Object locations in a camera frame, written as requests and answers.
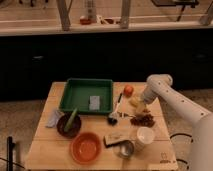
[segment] paper cup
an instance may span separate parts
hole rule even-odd
[[[155,133],[151,128],[140,127],[137,130],[137,136],[135,141],[135,150],[140,151],[146,145],[151,144],[155,139]]]

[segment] black cabinet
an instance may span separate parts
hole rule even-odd
[[[167,73],[175,89],[210,88],[212,32],[0,37],[0,99],[45,98],[53,81],[70,77],[146,81],[150,74]]]

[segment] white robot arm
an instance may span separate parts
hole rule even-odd
[[[193,127],[193,142],[189,156],[189,171],[213,171],[213,113],[178,93],[170,75],[151,75],[141,99],[152,103],[161,96]]]

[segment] green plastic tray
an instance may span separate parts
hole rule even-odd
[[[100,96],[100,110],[89,110],[90,96]],[[71,113],[75,108],[80,114],[109,114],[113,108],[113,81],[105,79],[67,80],[59,109]]]

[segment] gray floor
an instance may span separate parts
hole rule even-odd
[[[194,100],[198,104],[213,111],[213,89],[181,91],[182,94]],[[192,128],[180,118],[177,113],[160,99],[165,120],[170,135],[174,133],[192,133]],[[0,102],[0,157],[6,158],[6,139],[12,136],[17,143],[15,152],[18,154],[14,159],[24,165],[36,127],[42,113],[45,100]],[[187,160],[190,149],[190,138],[176,136],[172,138],[176,157]],[[6,163],[0,160],[0,171],[5,170]],[[179,171],[185,171],[186,165],[179,163]]]

